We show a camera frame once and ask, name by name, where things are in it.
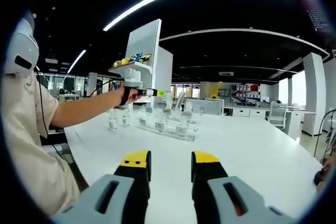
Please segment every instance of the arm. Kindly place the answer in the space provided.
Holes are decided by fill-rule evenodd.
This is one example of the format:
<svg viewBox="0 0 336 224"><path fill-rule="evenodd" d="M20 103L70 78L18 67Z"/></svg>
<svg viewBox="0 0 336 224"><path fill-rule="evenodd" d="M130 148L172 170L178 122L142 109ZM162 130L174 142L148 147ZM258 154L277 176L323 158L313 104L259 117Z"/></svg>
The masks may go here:
<svg viewBox="0 0 336 224"><path fill-rule="evenodd" d="M136 89L131 89L127 103L140 98L137 93ZM110 108L118 106L123 94L124 88L119 88L95 97L61 103L55 111L51 124L57 127L69 127L85 122Z"/></svg>

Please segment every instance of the small bottle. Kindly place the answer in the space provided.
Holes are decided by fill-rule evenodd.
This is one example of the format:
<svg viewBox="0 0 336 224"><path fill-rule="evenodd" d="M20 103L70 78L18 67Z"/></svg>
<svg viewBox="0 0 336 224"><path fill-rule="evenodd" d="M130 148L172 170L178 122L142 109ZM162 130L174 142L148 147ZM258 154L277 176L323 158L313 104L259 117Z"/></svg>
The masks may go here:
<svg viewBox="0 0 336 224"><path fill-rule="evenodd" d="M124 126L128 126L128 125L130 125L130 121L131 121L130 111L129 110L124 110L124 115L122 116L122 124Z"/></svg>
<svg viewBox="0 0 336 224"><path fill-rule="evenodd" d="M118 120L117 120L117 116L115 114L115 110L111 109L110 110L110 117L109 117L109 129L116 130L118 128L117 122L118 122Z"/></svg>

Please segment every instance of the drawer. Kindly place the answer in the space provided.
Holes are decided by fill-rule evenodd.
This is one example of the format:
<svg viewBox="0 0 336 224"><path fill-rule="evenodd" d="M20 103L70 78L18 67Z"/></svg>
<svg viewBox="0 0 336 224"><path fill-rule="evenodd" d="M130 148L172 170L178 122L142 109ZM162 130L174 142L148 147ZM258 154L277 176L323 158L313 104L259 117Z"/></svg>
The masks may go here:
<svg viewBox="0 0 336 224"><path fill-rule="evenodd" d="M249 117L250 116L250 110L247 109L233 109L232 116L245 116Z"/></svg>
<svg viewBox="0 0 336 224"><path fill-rule="evenodd" d="M250 118L262 118L265 119L266 111L265 110L251 110Z"/></svg>

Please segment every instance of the hand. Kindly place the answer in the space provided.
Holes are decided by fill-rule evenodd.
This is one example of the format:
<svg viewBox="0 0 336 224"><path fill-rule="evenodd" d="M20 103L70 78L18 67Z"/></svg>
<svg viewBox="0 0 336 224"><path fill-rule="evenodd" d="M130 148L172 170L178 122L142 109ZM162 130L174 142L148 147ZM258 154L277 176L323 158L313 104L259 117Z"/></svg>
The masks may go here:
<svg viewBox="0 0 336 224"><path fill-rule="evenodd" d="M317 192L319 193L320 191L322 191L322 189L324 188L324 185L325 185L325 182L324 181L321 181L317 187L316 187L316 190Z"/></svg>
<svg viewBox="0 0 336 224"><path fill-rule="evenodd" d="M323 165L321 170L328 170L331 166L336 165L336 154L333 154Z"/></svg>
<svg viewBox="0 0 336 224"><path fill-rule="evenodd" d="M120 102L121 102L122 96L124 95L124 91L125 91L124 87L121 87L121 88L113 91L113 92L115 92L115 93L118 94L118 97L120 98ZM128 100L127 100L127 102L125 104L129 104L129 103L135 102L136 100L140 99L141 97L142 97L141 95L138 95L138 90L137 89L131 89L130 90L130 94L128 96Z"/></svg>

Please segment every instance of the shelf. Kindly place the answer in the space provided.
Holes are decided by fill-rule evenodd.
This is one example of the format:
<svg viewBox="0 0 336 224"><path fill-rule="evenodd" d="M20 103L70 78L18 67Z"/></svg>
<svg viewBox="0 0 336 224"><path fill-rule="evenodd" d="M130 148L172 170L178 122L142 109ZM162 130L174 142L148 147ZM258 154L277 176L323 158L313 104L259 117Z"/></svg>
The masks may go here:
<svg viewBox="0 0 336 224"><path fill-rule="evenodd" d="M117 73L117 74L121 75L122 72L123 72L123 70L126 69L126 68L135 69L136 71L148 70L149 73L153 72L153 68L152 67L150 67L150 66L148 66L146 64L137 62L137 61L130 62L130 63L124 64L124 65L121 65L121 66L118 66L118 67L115 67L115 68L110 68L108 71L110 73Z"/></svg>

